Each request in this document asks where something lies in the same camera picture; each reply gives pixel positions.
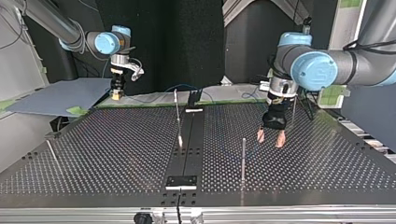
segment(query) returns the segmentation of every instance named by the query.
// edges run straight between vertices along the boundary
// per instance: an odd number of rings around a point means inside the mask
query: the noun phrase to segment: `cable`
[[[298,9],[299,4],[300,4],[300,0],[297,0],[296,6],[294,8],[294,15],[293,15],[293,31],[296,29],[296,15],[297,15],[297,9]]]
[[[73,22],[73,23],[77,26],[77,28],[79,29],[80,38],[81,38],[81,40],[79,41],[78,46],[69,46],[69,45],[67,45],[67,47],[68,47],[71,51],[79,52],[80,54],[83,54],[83,53],[85,52],[85,48],[87,48],[88,51],[91,53],[91,55],[92,55],[95,59],[97,59],[97,60],[99,60],[99,61],[107,61],[108,59],[110,59],[111,56],[109,56],[108,58],[105,58],[105,59],[104,59],[104,58],[98,57],[98,56],[93,52],[93,50],[91,49],[90,45],[88,44],[88,42],[87,42],[87,37],[85,36],[85,32],[84,32],[84,29],[82,28],[81,24],[79,24],[78,21],[75,21],[75,20],[73,20],[73,19],[71,19],[71,18],[69,18],[69,20],[70,20],[71,22]]]
[[[174,90],[174,89],[177,88],[177,87],[188,87],[188,88],[190,88],[190,89],[193,89],[193,90],[195,90],[195,91],[198,91],[198,88],[196,88],[196,87],[194,87],[194,86],[191,86],[191,85],[189,85],[189,84],[178,84],[178,85],[176,85],[176,86],[173,86],[173,87],[171,87],[171,88],[168,88],[168,89],[167,89],[166,91],[164,91],[164,92],[172,91],[172,90]],[[132,97],[132,96],[128,96],[128,98],[133,99],[133,100],[135,100],[135,101],[137,101],[137,102],[140,102],[140,103],[143,103],[143,104],[150,104],[150,103],[153,103],[154,101],[156,101],[156,100],[158,100],[158,99],[160,99],[160,98],[163,98],[163,97],[165,97],[165,95],[160,95],[160,96],[158,96],[157,98],[154,98],[154,99],[152,99],[152,100],[150,100],[150,101],[142,101],[142,100],[135,99],[135,98]]]
[[[107,65],[108,65],[108,62],[109,62],[109,61],[110,61],[110,58],[107,59],[107,62],[106,62],[106,64],[105,64],[105,67],[103,68],[103,71],[102,71],[102,78],[105,77],[105,71],[106,71],[106,68],[107,68]]]
[[[349,44],[345,45],[343,47],[343,50],[363,49],[363,50],[367,50],[367,51],[370,51],[372,53],[377,53],[377,54],[395,55],[396,51],[374,49],[374,48],[385,47],[385,46],[394,45],[394,44],[396,44],[396,40],[390,40],[390,41],[386,41],[386,42],[378,42],[378,43],[368,44],[368,45],[361,45],[358,43],[358,40],[355,40],[355,41],[352,41]]]
[[[88,7],[88,8],[90,8],[90,9],[94,10],[94,11],[99,12],[99,10],[98,10],[97,8],[94,8],[94,7],[92,7],[92,6],[88,5],[88,4],[86,4],[86,3],[83,2],[82,0],[78,0],[78,1],[79,1],[82,5],[84,5],[85,7]]]
[[[6,17],[3,15],[3,14],[1,14],[0,13],[0,17],[2,18],[2,20],[6,23],[6,25],[9,27],[9,29],[12,31],[12,32],[14,32],[14,34],[16,35],[16,36],[19,36],[19,34],[20,33],[18,33],[18,31],[16,31],[15,29],[14,29],[14,27],[12,27],[12,25],[9,23],[9,21],[6,19]],[[23,43],[25,43],[25,44],[27,44],[27,45],[30,45],[30,43],[28,43],[25,39],[23,39],[22,37],[20,37],[20,40],[23,42]]]
[[[178,220],[178,224],[182,224],[179,204],[180,204],[180,192],[178,193],[178,199],[177,199],[177,207],[176,207],[176,210],[177,210],[177,220]]]
[[[23,2],[24,2],[24,6],[23,6],[22,15],[24,16],[24,15],[26,15],[27,1],[24,0]],[[17,43],[17,41],[21,38],[22,34],[23,34],[23,22],[21,21],[21,31],[20,31],[18,37],[14,41],[12,41],[11,43],[9,43],[9,44],[7,44],[7,45],[5,45],[3,47],[0,47],[0,49],[6,49],[6,48],[14,45],[15,43]]]
[[[140,61],[139,61],[138,59],[136,59],[136,58],[131,58],[131,59],[134,60],[135,62],[138,62],[138,63],[139,63],[139,69],[137,70],[137,72],[134,72],[134,73],[131,75],[131,80],[133,81],[134,75],[135,75],[135,74],[139,75],[140,71],[142,70],[143,64],[142,64],[142,62],[140,62]]]
[[[264,110],[266,110],[266,107],[265,107],[264,103],[260,102],[259,99],[257,99],[257,97],[255,96],[256,91],[259,89],[259,87],[260,87],[260,86],[257,86],[256,89],[254,89],[254,91],[253,91],[252,93],[250,93],[250,92],[244,92],[244,93],[242,93],[241,97],[242,97],[243,99],[254,98],[254,99],[256,100],[256,103],[259,104],[259,105],[261,105],[262,108],[263,108]]]
[[[88,63],[85,63],[84,61],[82,61],[82,60],[80,60],[80,59],[78,59],[78,58],[76,58],[76,57],[74,57],[73,56],[73,59],[75,59],[76,61],[78,61],[79,63],[81,63],[81,65],[84,67],[84,69],[86,70],[86,72],[87,73],[90,73],[90,74],[92,74],[92,75],[94,75],[95,77],[100,77],[100,73],[99,73],[99,71],[96,69],[96,68],[94,68],[92,65],[90,65],[90,64],[88,64]],[[89,71],[88,69],[87,69],[87,67],[90,67],[93,71],[95,71],[95,73],[96,74],[94,74],[94,73],[92,73],[91,71]]]

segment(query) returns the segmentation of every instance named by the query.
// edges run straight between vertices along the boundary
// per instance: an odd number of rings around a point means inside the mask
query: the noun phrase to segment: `metal rod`
[[[53,147],[52,147],[52,144],[50,143],[50,140],[47,139],[46,142],[47,142],[47,145],[49,146],[49,151],[50,151],[50,154],[52,154],[53,159],[58,161],[58,158],[56,158],[56,154],[55,154],[55,151],[53,150]]]
[[[246,163],[246,150],[247,150],[247,139],[242,139],[242,188],[245,187],[245,163]]]
[[[48,30],[50,33],[60,38],[66,44],[75,44],[80,40],[80,30],[49,0],[26,0],[26,15]],[[2,1],[5,4],[12,4],[23,10],[25,0]]]
[[[291,126],[294,127],[294,118],[296,117],[296,104],[297,104],[297,96],[294,97],[293,102],[293,115],[291,116]]]
[[[175,96],[175,104],[176,104],[176,114],[177,114],[177,129],[178,129],[178,144],[180,147],[183,147],[183,139],[181,137],[181,125],[180,125],[180,115],[178,112],[178,99],[177,99],[177,90],[174,91]]]

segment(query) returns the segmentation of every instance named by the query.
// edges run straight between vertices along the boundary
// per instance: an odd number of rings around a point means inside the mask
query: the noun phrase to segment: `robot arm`
[[[85,34],[76,21],[63,16],[49,0],[0,0],[0,3],[25,11],[27,16],[58,37],[66,50],[84,52],[88,48],[94,56],[95,53],[109,55],[113,73],[111,90],[115,100],[123,95],[124,75],[128,70],[133,71],[132,81],[144,74],[142,64],[130,62],[131,30],[127,27],[114,25],[111,32]]]
[[[299,86],[320,91],[333,84],[384,86],[395,83],[395,15],[396,1],[378,1],[359,39],[343,50],[313,49],[311,35],[283,34],[276,57],[270,62],[274,77],[270,83],[270,107],[263,116],[264,126],[284,129],[286,121],[284,116],[279,116],[282,114],[279,108],[286,110]]]

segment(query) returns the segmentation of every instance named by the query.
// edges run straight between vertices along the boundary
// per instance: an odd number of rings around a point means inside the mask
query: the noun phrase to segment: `white cable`
[[[92,10],[94,10],[94,11],[99,12],[99,10],[98,10],[97,8],[94,8],[94,7],[92,7],[92,6],[88,5],[88,4],[86,4],[86,3],[83,2],[82,0],[78,0],[78,1],[79,1],[82,5],[84,5],[84,6],[88,7],[88,8],[90,8],[90,9],[92,9]]]
[[[143,64],[142,64],[142,62],[140,62],[138,59],[136,59],[136,58],[131,58],[132,60],[134,60],[135,62],[138,62],[139,63],[139,69],[137,70],[137,72],[134,72],[133,74],[132,74],[132,76],[131,76],[131,80],[133,80],[133,76],[135,75],[135,74],[138,74],[139,75],[139,73],[140,73],[140,71],[142,70],[142,67],[143,67]]]

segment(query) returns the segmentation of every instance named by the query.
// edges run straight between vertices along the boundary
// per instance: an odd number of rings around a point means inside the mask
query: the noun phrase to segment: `green tape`
[[[66,109],[67,112],[69,112],[72,115],[85,115],[88,113],[88,110],[81,108],[81,106],[73,106],[68,109]]]
[[[360,7],[361,0],[341,0],[340,7]]]
[[[7,107],[13,105],[15,100],[0,101],[0,112],[3,112]]]
[[[319,99],[320,105],[337,105],[338,98],[343,95],[346,87],[343,86],[330,86],[323,90]]]

